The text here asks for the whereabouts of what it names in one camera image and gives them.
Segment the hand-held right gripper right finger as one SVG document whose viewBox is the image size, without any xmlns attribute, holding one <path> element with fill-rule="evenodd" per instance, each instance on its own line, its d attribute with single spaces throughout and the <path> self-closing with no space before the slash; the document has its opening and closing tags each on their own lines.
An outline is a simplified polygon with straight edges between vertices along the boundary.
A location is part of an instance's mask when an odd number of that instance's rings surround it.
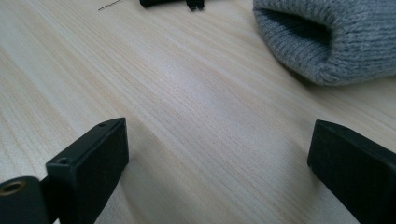
<svg viewBox="0 0 396 224">
<path fill-rule="evenodd" d="M 360 224 L 396 224 L 396 153 L 317 120 L 307 165 Z"/>
</svg>

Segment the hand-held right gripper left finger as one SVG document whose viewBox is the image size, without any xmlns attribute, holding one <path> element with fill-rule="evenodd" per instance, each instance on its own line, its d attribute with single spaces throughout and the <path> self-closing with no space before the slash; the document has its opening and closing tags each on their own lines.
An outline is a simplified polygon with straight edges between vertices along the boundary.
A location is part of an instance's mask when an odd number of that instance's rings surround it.
<svg viewBox="0 0 396 224">
<path fill-rule="evenodd" d="M 51 216 L 62 224 L 93 224 L 128 162 L 126 119 L 95 125 L 46 163 Z"/>
</svg>

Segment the black fabric glove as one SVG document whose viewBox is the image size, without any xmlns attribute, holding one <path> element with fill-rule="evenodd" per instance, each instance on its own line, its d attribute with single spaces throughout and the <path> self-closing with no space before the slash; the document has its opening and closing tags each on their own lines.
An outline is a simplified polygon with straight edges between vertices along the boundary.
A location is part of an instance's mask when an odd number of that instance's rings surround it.
<svg viewBox="0 0 396 224">
<path fill-rule="evenodd" d="M 138 0 L 142 7 L 152 7 L 159 4 L 184 1 L 190 11 L 204 10 L 205 0 Z"/>
</svg>

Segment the gray knitted glove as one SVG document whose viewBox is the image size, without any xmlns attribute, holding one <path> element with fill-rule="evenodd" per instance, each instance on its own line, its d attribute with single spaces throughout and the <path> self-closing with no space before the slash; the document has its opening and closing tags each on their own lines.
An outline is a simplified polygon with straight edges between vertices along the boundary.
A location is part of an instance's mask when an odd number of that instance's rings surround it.
<svg viewBox="0 0 396 224">
<path fill-rule="evenodd" d="M 275 58 L 309 81 L 396 76 L 396 0 L 253 0 Z"/>
</svg>

